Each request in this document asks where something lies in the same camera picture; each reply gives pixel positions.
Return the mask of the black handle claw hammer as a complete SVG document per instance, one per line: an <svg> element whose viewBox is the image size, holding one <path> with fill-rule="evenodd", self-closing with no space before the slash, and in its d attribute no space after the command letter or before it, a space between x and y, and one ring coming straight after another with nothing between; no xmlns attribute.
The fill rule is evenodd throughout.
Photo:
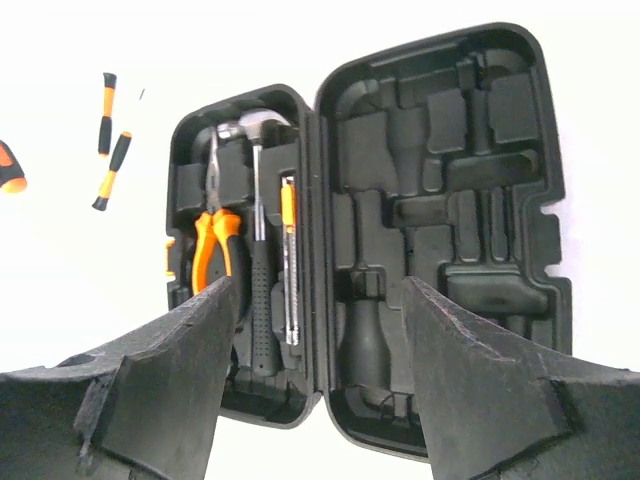
<svg viewBox="0 0 640 480"><path fill-rule="evenodd" d="M254 174L254 243L252 254L252 370L256 375L272 377L280 369L279 344L272 331L271 281L273 268L265 225L264 202L260 186L260 160L263 149L263 127L269 122L288 126L289 122L279 113L265 109L253 109L243 113L237 121L217 127L222 139L245 136L252 146Z"/></svg>

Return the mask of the small precision screwdriver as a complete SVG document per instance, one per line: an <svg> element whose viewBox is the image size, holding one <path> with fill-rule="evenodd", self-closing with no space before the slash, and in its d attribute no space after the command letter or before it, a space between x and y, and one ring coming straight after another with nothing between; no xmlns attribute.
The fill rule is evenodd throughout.
<svg viewBox="0 0 640 480"><path fill-rule="evenodd" d="M95 210L106 210L115 183L116 175L122 164L124 163L124 159L128 152L131 140L132 134L129 131L123 131L119 136L111 156L108 172L99 188L98 196L92 204L92 207Z"/></svg>
<svg viewBox="0 0 640 480"><path fill-rule="evenodd" d="M111 146L112 111L113 111L117 76L110 72L104 72L103 80L104 80L103 113L102 113L101 123L99 128L98 154L102 157L106 157L110 152L110 146Z"/></svg>

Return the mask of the orange handle needle-nose pliers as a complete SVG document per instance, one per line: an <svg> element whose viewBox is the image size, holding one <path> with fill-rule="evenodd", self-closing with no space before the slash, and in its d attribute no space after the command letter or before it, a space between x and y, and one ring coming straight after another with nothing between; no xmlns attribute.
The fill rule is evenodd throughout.
<svg viewBox="0 0 640 480"><path fill-rule="evenodd" d="M209 137L210 153L205 177L206 208L194 224L196 245L191 272L194 295L198 295L209 285L208 267L217 245L222 252L226 276L233 276L241 233L241 217L223 207L220 201L221 175L217 156L219 137L216 126L209 128Z"/></svg>

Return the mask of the small precision screwdriver upper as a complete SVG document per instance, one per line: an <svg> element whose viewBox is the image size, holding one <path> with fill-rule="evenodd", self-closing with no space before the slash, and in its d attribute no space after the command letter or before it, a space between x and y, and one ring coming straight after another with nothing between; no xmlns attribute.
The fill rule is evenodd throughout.
<svg viewBox="0 0 640 480"><path fill-rule="evenodd" d="M98 154L102 157L106 157L110 152L110 146L111 146L112 111L113 111L117 76L110 72L104 72L103 80L104 80L103 113L102 113L101 123L99 128Z"/></svg>

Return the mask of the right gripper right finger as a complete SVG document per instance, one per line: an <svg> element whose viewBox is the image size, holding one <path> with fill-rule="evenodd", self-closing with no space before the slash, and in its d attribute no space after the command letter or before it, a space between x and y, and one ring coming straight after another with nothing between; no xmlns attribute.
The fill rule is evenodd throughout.
<svg viewBox="0 0 640 480"><path fill-rule="evenodd" d="M526 340L416 278L402 288L437 479L635 479L639 376Z"/></svg>

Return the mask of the black plastic tool case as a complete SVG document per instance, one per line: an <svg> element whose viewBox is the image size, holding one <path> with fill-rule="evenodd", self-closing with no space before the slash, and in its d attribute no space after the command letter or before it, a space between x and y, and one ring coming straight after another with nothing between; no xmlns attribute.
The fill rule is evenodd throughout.
<svg viewBox="0 0 640 480"><path fill-rule="evenodd" d="M337 429L371 450L423 461L427 449L401 313L412 276L545 347L572 350L571 285L556 216L564 176L542 49L496 22L342 65L308 106L276 84L204 106L170 144L166 231L171 307L192 294L195 221L206 208L209 128L265 108L289 125L266 137L260 186L273 268L278 373L252 370L241 323L220 413L290 429L325 401ZM223 204L253 235L247 140L219 150ZM281 178L296 192L299 344L286 343Z"/></svg>

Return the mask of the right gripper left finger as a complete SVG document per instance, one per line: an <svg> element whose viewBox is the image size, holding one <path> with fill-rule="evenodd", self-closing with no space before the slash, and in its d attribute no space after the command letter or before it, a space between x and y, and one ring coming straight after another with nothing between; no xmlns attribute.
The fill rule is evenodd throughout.
<svg viewBox="0 0 640 480"><path fill-rule="evenodd" d="M52 367L1 377L5 479L201 479L235 330L227 278Z"/></svg>

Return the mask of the small precision screwdriver lower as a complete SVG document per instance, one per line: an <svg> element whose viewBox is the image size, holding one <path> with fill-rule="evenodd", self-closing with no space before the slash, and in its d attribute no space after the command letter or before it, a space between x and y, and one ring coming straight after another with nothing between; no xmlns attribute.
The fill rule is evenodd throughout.
<svg viewBox="0 0 640 480"><path fill-rule="evenodd" d="M95 210L106 210L115 183L116 175L122 164L124 163L124 159L128 152L131 140L132 134L129 131L123 131L119 136L111 156L108 172L99 188L98 196L92 204L92 207Z"/></svg>

